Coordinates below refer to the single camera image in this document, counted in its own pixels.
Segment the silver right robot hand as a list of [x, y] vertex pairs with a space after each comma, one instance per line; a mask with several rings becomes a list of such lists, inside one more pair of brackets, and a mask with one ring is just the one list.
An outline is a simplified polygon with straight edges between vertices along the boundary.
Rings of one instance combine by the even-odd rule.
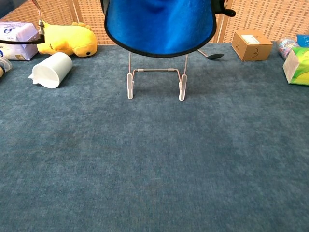
[[215, 14], [224, 14], [228, 17], [234, 17], [236, 12], [226, 7], [226, 0], [211, 0], [211, 5]]

